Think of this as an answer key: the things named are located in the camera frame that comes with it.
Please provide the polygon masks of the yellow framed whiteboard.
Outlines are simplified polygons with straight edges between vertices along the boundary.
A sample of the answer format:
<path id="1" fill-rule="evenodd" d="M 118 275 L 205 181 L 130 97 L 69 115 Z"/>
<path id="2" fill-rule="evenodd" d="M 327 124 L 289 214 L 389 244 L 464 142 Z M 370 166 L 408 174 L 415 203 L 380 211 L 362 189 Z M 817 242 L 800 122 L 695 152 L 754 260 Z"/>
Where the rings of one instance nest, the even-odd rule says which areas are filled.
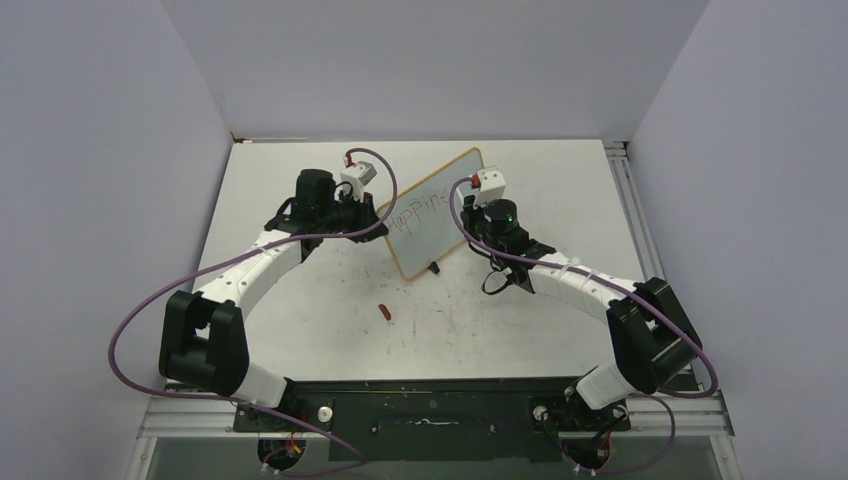
<path id="1" fill-rule="evenodd" d="M 384 240 L 404 280 L 429 271 L 463 242 L 450 212 L 451 187 L 483 168 L 481 150 L 472 147 L 398 195 Z"/>

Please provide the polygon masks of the red marker cap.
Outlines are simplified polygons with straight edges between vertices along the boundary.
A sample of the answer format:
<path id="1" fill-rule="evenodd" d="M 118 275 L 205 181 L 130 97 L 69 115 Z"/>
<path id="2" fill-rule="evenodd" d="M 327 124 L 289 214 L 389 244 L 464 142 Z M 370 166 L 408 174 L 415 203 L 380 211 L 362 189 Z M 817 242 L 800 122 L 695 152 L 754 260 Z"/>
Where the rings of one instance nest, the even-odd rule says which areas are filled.
<path id="1" fill-rule="evenodd" d="M 392 319 L 391 313 L 388 307 L 384 304 L 379 304 L 378 308 L 386 321 L 390 321 Z"/>

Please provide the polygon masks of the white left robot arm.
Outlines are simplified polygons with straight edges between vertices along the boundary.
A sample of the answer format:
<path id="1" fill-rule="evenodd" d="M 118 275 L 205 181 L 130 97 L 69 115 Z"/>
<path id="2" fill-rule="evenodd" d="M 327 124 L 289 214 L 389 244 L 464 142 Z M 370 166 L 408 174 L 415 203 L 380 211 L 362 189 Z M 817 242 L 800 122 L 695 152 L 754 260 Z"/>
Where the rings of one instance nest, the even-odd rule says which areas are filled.
<path id="1" fill-rule="evenodd" d="M 338 178 L 304 169 L 294 196 L 286 199 L 254 243 L 258 254 L 236 263 L 198 291 L 177 291 L 166 303 L 159 371 L 170 379 L 259 404 L 271 429 L 290 428 L 298 403 L 285 394 L 288 379 L 254 363 L 245 320 L 284 274 L 303 263 L 325 234 L 350 234 L 364 243 L 387 235 L 377 223 L 366 185 L 376 169 L 347 166 Z"/>

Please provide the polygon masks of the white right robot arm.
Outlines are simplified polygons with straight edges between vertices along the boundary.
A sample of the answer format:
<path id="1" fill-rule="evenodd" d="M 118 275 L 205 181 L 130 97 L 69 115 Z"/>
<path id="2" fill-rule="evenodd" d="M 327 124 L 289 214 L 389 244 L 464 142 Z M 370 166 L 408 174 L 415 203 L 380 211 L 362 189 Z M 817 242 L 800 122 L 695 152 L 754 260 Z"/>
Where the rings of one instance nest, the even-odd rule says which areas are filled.
<path id="1" fill-rule="evenodd" d="M 567 258 L 533 239 L 508 199 L 482 206 L 468 195 L 460 219 L 471 249 L 488 258 L 507 286 L 560 300 L 607 325 L 613 361 L 591 368 L 565 391 L 573 425 L 590 428 L 607 406 L 662 390 L 702 356 L 702 342 L 665 280 L 621 279 Z"/>

